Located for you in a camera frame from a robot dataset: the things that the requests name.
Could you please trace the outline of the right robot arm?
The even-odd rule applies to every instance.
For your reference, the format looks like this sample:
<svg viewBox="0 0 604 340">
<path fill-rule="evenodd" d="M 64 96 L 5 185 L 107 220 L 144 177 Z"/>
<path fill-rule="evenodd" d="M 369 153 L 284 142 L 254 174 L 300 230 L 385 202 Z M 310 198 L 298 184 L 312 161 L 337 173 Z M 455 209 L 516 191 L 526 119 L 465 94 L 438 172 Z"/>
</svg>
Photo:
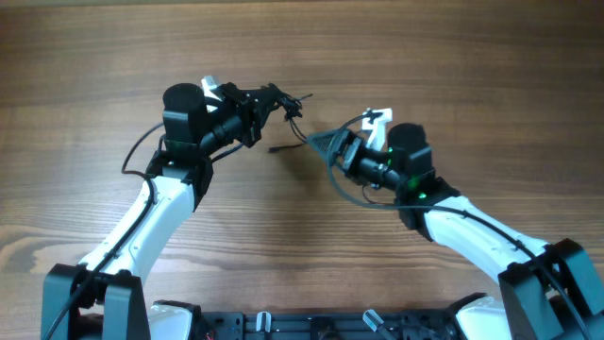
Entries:
<svg viewBox="0 0 604 340">
<path fill-rule="evenodd" d="M 551 244 L 482 212 L 437 176 L 421 126 L 400 124 L 385 138 L 380 150 L 340 127 L 307 142 L 329 173 L 393 191 L 388 207 L 408 229 L 459 253 L 498 284 L 500 299 L 477 294 L 455 307 L 461 338 L 602 338 L 603 282 L 581 245 Z"/>
</svg>

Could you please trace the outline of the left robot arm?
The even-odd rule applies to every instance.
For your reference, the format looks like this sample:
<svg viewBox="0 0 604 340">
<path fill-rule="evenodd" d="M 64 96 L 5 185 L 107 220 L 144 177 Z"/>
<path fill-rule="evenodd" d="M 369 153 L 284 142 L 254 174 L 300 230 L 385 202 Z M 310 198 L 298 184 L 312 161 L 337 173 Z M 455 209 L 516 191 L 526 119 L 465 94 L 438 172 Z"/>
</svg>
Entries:
<svg viewBox="0 0 604 340">
<path fill-rule="evenodd" d="M 241 90 L 233 83 L 179 83 L 163 94 L 165 133 L 138 177 L 143 187 L 107 238 L 78 264 L 56 264 L 42 289 L 43 339 L 154 339 L 181 332 L 205 338 L 196 305 L 148 309 L 143 284 L 176 229 L 197 209 L 215 162 L 252 147 L 271 112 L 300 113 L 298 99 L 273 83 Z"/>
</svg>

